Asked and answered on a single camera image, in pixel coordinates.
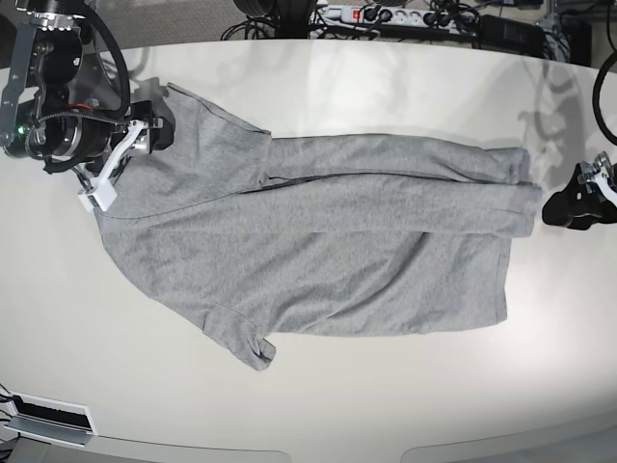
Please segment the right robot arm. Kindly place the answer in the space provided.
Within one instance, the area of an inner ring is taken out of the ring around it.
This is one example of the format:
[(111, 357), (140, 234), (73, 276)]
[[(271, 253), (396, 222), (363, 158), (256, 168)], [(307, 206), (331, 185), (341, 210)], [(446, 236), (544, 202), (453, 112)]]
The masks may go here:
[(172, 118), (131, 96), (129, 70), (111, 30), (87, 1), (17, 1), (25, 18), (1, 22), (1, 147), (42, 162), (48, 174), (91, 179), (174, 142)]

